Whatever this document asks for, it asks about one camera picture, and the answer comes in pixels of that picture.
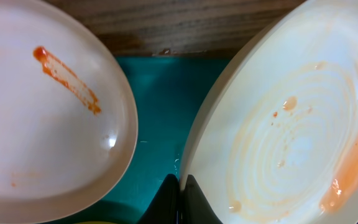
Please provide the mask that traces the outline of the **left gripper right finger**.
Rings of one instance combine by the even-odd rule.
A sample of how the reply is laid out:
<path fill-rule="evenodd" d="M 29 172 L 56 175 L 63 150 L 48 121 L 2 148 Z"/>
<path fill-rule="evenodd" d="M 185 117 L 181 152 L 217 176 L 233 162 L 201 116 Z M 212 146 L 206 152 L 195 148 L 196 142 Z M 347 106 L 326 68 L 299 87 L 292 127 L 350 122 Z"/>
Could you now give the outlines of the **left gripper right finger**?
<path fill-rule="evenodd" d="M 183 191 L 184 224 L 222 224 L 192 175 L 188 175 Z"/>

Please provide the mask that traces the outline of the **white plate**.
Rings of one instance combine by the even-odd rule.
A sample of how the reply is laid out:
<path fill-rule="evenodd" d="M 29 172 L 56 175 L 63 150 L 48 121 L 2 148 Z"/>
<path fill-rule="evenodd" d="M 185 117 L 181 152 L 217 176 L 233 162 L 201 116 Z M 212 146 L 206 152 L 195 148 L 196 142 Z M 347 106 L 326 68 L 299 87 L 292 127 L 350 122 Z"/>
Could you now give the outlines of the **white plate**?
<path fill-rule="evenodd" d="M 129 82 L 82 24 L 43 1 L 0 1 L 0 223 L 67 217 L 134 155 Z"/>
<path fill-rule="evenodd" d="M 181 163 L 222 223 L 358 222 L 358 1 L 306 1 L 250 40 Z"/>

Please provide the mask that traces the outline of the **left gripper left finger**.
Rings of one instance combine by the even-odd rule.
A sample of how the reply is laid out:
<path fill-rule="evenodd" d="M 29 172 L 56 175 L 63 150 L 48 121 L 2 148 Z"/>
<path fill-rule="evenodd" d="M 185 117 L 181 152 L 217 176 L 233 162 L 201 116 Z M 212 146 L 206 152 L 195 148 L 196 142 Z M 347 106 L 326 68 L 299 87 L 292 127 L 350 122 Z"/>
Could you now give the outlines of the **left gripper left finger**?
<path fill-rule="evenodd" d="M 177 224 L 179 183 L 168 174 L 137 224 Z"/>

